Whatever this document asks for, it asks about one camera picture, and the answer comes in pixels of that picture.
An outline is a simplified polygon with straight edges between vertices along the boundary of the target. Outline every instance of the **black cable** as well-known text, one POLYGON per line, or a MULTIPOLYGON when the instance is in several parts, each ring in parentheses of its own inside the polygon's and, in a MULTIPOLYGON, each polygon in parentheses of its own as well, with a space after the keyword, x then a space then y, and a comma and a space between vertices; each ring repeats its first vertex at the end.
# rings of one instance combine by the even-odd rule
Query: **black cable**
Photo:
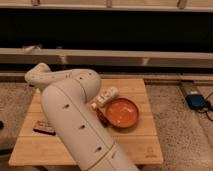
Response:
POLYGON ((206 117, 211 121, 211 122, 213 122, 213 119, 209 116, 209 113, 206 111, 205 112, 206 113, 206 117))
POLYGON ((213 91, 212 91, 205 99, 208 100, 208 98, 209 98, 210 96, 212 96, 212 94, 213 94, 213 91))
POLYGON ((205 102, 206 102, 206 107, 205 108, 203 108, 203 109, 199 109, 199 110, 196 110, 196 112, 198 112, 198 113, 201 113, 201 114, 206 114, 206 117, 208 118, 208 120, 210 120, 211 122, 213 122, 213 118, 211 118, 210 116, 209 116, 209 111, 213 111, 213 106, 211 105, 211 102, 210 101, 208 101, 208 98, 210 97, 210 96, 212 96, 213 95, 213 91, 205 98, 205 102))

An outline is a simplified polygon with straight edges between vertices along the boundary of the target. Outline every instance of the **wooden table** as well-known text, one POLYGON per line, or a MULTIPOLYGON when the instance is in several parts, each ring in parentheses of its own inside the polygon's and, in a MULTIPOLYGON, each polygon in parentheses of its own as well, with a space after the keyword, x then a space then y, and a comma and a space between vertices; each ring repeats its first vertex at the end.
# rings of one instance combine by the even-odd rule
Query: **wooden table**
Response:
MULTIPOLYGON (((102 79, 101 92, 111 86, 118 88, 121 97, 136 103, 140 118, 134 128, 117 131, 109 126, 107 128, 109 133, 134 163, 139 165, 162 164, 162 152, 144 81, 142 79, 102 79)), ((32 128, 38 120, 45 121, 46 118, 41 111, 40 92, 36 91, 9 164, 12 166, 76 165, 57 136, 33 132, 32 128)))

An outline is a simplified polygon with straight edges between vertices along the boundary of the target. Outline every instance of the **bowl rim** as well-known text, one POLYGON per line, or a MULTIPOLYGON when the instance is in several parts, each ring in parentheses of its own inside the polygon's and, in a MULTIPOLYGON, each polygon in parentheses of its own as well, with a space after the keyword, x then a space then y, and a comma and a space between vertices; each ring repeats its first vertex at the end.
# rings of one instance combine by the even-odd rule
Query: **bowl rim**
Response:
POLYGON ((110 102, 107 104, 107 106, 106 106, 105 113, 106 113, 105 116, 106 116, 106 118, 108 119, 108 121, 110 122, 110 124, 113 125, 113 126, 115 126, 115 127, 117 127, 117 128, 130 128, 130 127, 134 126, 134 125, 138 122, 138 118, 139 118, 139 109, 138 109, 137 105, 136 105, 132 100, 130 100, 130 99, 128 99, 128 98, 124 98, 124 97, 119 97, 119 98, 116 98, 116 99, 110 101, 110 102), (129 103, 130 103, 131 105, 133 105, 134 108, 136 109, 136 115, 137 115, 137 116, 136 116, 136 121, 133 122, 132 124, 128 125, 128 126, 116 125, 116 124, 112 123, 112 121, 111 121, 111 120, 109 119, 109 117, 108 117, 108 110, 109 110, 110 106, 111 106, 112 104, 114 104, 116 101, 119 101, 119 100, 124 100, 124 101, 129 102, 129 103))

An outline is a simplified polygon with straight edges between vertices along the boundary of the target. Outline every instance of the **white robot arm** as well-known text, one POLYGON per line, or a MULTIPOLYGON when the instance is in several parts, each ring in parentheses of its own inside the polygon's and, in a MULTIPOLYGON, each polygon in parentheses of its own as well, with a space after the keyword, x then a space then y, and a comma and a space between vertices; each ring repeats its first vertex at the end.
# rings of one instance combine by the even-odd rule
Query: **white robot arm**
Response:
POLYGON ((25 79, 43 90, 43 112, 82 171, 139 171, 85 105, 100 89, 95 71, 41 63, 25 79))

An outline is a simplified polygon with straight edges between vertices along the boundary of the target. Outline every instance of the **speckled floor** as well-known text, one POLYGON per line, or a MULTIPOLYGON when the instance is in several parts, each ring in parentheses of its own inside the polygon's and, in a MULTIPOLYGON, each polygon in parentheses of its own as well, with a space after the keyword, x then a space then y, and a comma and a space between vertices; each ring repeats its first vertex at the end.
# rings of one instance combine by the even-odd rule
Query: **speckled floor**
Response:
MULTIPOLYGON (((213 123, 205 115, 191 111, 177 85, 146 85, 159 140, 164 156, 161 167, 144 166, 143 171, 212 171, 213 123)), ((199 87, 204 96, 213 86, 199 87)), ((34 88, 25 83, 0 83, 0 120, 5 128, 0 130, 0 148, 15 144, 34 88)), ((0 157, 2 171, 36 171, 26 167, 8 166, 9 156, 0 157)), ((48 166, 51 171, 77 171, 68 166, 48 166)))

